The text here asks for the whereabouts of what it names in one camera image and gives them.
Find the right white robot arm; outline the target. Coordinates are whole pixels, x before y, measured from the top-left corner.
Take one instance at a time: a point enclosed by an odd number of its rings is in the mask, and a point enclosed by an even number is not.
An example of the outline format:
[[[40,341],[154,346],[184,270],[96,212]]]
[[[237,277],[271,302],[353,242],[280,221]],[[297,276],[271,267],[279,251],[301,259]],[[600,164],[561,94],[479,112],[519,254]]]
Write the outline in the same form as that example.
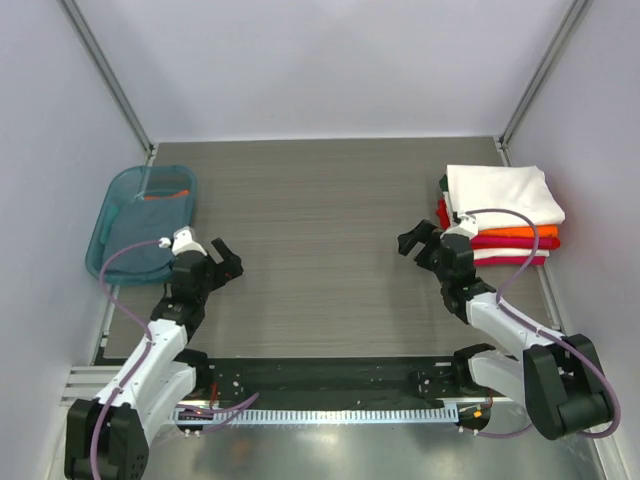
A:
[[[579,434],[602,439],[621,423],[621,406],[602,369],[595,345],[581,334],[566,336],[510,305],[476,271],[471,240],[473,215],[443,230],[423,220],[398,236],[398,252],[417,254],[432,272],[446,309],[485,332],[501,349],[474,345],[455,353],[451,383],[470,396],[487,388],[523,406],[530,425],[548,440]]]

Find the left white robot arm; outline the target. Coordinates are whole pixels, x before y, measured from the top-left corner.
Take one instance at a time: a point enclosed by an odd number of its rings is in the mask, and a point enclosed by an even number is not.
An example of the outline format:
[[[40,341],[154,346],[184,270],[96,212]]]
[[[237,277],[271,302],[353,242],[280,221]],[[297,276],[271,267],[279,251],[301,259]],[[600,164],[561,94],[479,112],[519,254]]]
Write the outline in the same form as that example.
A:
[[[163,298],[140,325],[142,338],[113,379],[67,413],[64,475],[68,479],[139,479],[159,429],[186,396],[212,387],[208,357],[187,345],[205,318],[211,292],[240,277],[241,258],[216,238],[215,260],[189,228],[155,243],[173,255]]]

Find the blue-grey t-shirt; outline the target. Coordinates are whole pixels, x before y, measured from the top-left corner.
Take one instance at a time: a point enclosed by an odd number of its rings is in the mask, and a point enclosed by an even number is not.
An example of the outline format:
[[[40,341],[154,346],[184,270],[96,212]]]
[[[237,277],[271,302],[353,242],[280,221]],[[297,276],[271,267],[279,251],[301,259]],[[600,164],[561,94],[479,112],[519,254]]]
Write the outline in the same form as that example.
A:
[[[194,210],[190,196],[151,198],[124,205],[110,225],[103,251],[106,262],[131,245],[154,241],[129,250],[114,259],[106,269],[105,280],[115,285],[161,283],[170,275],[172,254],[161,249],[161,237],[171,238],[176,230],[189,226]]]

